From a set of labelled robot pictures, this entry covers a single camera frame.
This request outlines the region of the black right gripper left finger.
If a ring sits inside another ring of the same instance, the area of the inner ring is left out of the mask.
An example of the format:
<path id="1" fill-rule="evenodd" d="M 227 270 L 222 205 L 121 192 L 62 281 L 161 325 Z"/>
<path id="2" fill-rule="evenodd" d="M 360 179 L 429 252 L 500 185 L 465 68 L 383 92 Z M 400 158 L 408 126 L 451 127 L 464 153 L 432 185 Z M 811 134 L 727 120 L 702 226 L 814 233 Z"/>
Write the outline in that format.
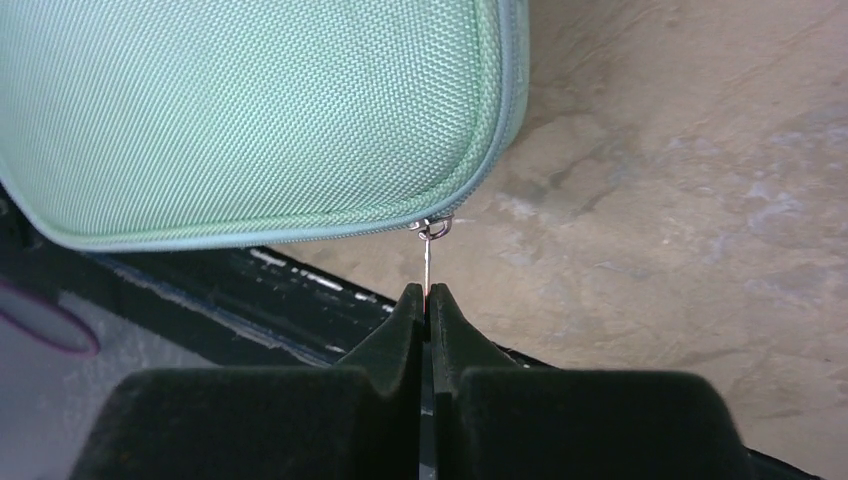
<path id="1" fill-rule="evenodd" d="M 335 365 L 134 373 L 111 393 L 75 479 L 414 479 L 424 295 Z"/>

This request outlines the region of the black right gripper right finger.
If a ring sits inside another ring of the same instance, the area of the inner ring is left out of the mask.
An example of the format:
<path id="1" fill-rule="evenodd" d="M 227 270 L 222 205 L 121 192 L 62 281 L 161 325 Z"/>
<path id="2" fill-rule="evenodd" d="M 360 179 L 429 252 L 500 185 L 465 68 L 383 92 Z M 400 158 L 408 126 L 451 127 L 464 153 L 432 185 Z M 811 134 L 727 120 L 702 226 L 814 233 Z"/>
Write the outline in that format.
<path id="1" fill-rule="evenodd" d="M 427 298 L 441 479 L 750 479 L 723 399 L 684 372 L 526 368 Z"/>

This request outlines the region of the mint green case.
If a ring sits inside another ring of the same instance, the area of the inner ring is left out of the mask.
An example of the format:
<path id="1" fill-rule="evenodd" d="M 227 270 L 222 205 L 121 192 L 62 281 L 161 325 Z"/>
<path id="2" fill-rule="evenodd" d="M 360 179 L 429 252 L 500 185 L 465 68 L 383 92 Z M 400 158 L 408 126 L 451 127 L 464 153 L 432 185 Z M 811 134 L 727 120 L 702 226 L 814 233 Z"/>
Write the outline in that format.
<path id="1" fill-rule="evenodd" d="M 5 1 L 1 183 L 78 251 L 418 226 L 515 138 L 529 40 L 524 1 Z"/>

